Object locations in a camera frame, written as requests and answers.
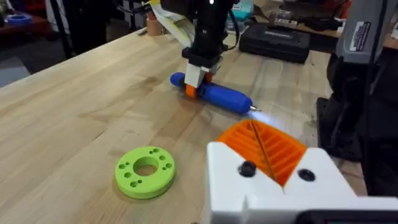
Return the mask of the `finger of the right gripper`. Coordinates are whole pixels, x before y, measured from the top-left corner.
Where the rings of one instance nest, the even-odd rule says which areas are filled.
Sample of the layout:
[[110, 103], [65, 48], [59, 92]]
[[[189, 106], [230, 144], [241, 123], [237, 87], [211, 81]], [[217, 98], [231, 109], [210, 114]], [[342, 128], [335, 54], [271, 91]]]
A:
[[197, 90], [203, 82], [210, 81], [210, 69], [199, 67], [191, 63], [187, 63], [184, 83], [186, 84], [185, 93], [191, 97], [197, 97]]
[[217, 71], [221, 67], [221, 62], [223, 59], [219, 59], [211, 68], [205, 68], [205, 81], [208, 83], [212, 82], [213, 77], [216, 75]]

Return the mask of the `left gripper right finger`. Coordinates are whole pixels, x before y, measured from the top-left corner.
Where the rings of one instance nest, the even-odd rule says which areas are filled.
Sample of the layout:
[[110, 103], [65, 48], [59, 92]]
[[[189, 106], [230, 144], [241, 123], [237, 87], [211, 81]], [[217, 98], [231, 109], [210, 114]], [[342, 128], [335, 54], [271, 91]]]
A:
[[325, 150], [307, 147], [298, 139], [260, 121], [252, 121], [261, 145], [266, 173], [285, 194], [309, 197], [355, 197]]

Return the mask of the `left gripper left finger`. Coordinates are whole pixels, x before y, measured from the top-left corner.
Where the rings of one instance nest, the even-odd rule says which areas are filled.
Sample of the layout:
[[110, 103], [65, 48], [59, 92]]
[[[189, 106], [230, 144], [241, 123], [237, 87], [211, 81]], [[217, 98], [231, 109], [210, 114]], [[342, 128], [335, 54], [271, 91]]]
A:
[[284, 195], [266, 159], [262, 132], [270, 126], [245, 120], [206, 149], [205, 223], [262, 223], [267, 197]]

